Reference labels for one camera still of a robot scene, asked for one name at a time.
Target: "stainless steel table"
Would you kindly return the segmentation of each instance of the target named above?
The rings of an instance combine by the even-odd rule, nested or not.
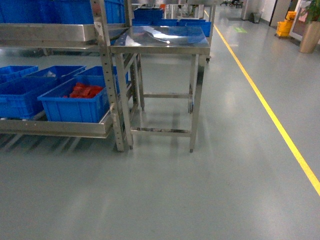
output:
[[[142,128],[131,126],[131,115],[127,98],[121,98],[123,117],[125,123],[126,138],[129,147],[134,145],[133,134],[141,135],[160,135],[190,137],[190,152],[195,147],[197,125],[199,119],[199,110],[201,102],[202,85],[204,79],[204,70],[206,56],[210,53],[210,45],[200,27],[182,27],[182,26],[132,26],[110,47],[111,52],[115,54],[115,63],[117,66],[120,94],[126,94],[126,73],[131,64],[136,77],[134,83],[139,91],[140,105],[142,111],[145,109],[144,98],[172,98],[188,99],[188,110],[191,114],[190,129],[159,129]],[[124,59],[123,54],[131,54],[130,59]],[[144,92],[141,54],[190,54],[191,71],[189,81],[189,92],[179,93],[154,93]]]

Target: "yellow floor line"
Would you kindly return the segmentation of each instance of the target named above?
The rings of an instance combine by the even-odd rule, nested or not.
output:
[[[221,34],[221,32],[219,31],[219,29],[217,28],[216,25],[214,25],[214,28],[217,31],[217,33],[219,34],[219,36],[222,39],[222,41],[224,42],[224,44],[226,45],[226,47],[228,48],[228,50],[231,53],[231,55],[233,56],[234,60],[238,64],[238,66],[241,69],[242,73],[244,74],[245,78],[247,79],[247,81],[249,82],[251,87],[253,88],[255,94],[257,95],[257,97],[259,98],[259,100],[262,103],[263,107],[265,108],[265,110],[269,114],[269,116],[272,119],[273,123],[275,124],[276,128],[278,129],[278,131],[282,135],[284,141],[286,142],[286,144],[288,145],[289,149],[293,153],[295,159],[300,164],[302,170],[304,171],[304,173],[308,177],[308,179],[311,182],[312,186],[314,187],[314,189],[316,190],[316,192],[320,196],[320,182],[317,179],[316,175],[313,173],[313,171],[311,170],[311,168],[309,167],[309,165],[305,161],[304,157],[301,155],[301,153],[299,152],[298,148],[296,147],[294,142],[291,140],[291,138],[288,135],[287,131],[285,130],[285,128],[282,126],[281,122],[278,120],[277,116],[272,111],[271,107],[269,106],[269,104],[265,100],[264,96],[261,94],[261,92],[257,88],[256,84],[252,80],[252,78],[249,76],[249,74],[247,73],[246,69],[241,64],[239,59],[237,58],[236,54],[231,49],[230,45],[228,44],[228,42],[226,41],[224,36]]]

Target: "table leg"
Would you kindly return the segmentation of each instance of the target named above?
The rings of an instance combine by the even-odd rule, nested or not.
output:
[[[190,84],[189,84],[189,100],[188,100],[188,113],[192,114],[194,110],[194,86],[197,73],[197,55],[191,56],[190,67]]]
[[[145,111],[145,97],[144,97],[144,85],[142,81],[142,68],[141,68],[141,54],[136,56],[136,66],[137,66],[137,79],[138,79],[138,87],[139,87],[139,97],[140,97],[140,105],[142,111]]]
[[[194,151],[195,143],[196,143],[202,85],[203,85],[203,81],[204,81],[205,64],[206,64],[206,56],[199,55],[195,94],[194,94],[194,106],[193,106],[192,122],[191,122],[190,153],[192,153]]]
[[[131,123],[130,123],[130,110],[128,104],[127,96],[127,84],[126,84],[126,73],[125,73],[125,65],[124,65],[124,58],[123,54],[115,54],[115,64],[117,68],[117,75],[120,87],[120,98],[121,98],[121,105],[122,105],[122,112],[124,118],[124,125],[125,125],[125,133],[126,133],[126,140],[130,149],[133,149],[134,146],[134,138],[131,134]]]
[[[132,89],[132,100],[134,105],[139,105],[138,103],[138,71],[137,71],[137,59],[134,58],[133,63],[130,66],[130,77],[131,77],[131,89]]]

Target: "plant pot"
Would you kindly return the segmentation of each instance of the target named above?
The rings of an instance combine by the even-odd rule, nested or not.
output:
[[[300,53],[311,54],[320,40],[320,21],[312,21],[305,26],[300,43]]]

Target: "table top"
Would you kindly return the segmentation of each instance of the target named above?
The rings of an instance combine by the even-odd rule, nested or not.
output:
[[[111,52],[209,55],[210,45],[199,26],[132,26],[111,46]]]

